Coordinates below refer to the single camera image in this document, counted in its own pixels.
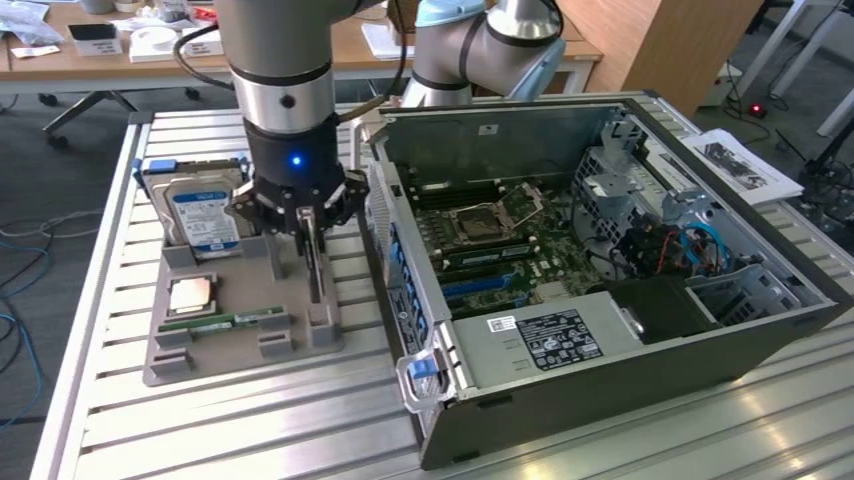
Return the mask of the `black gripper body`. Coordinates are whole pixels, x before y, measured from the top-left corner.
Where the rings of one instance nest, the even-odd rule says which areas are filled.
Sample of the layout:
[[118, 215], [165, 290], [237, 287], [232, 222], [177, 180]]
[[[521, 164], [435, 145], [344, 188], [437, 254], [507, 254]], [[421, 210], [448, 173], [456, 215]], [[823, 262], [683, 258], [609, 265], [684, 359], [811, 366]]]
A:
[[304, 132], [273, 134], [244, 120], [254, 169], [253, 186], [274, 203], [285, 192], [296, 203], [325, 202], [344, 182], [337, 156], [338, 117], [329, 115]]

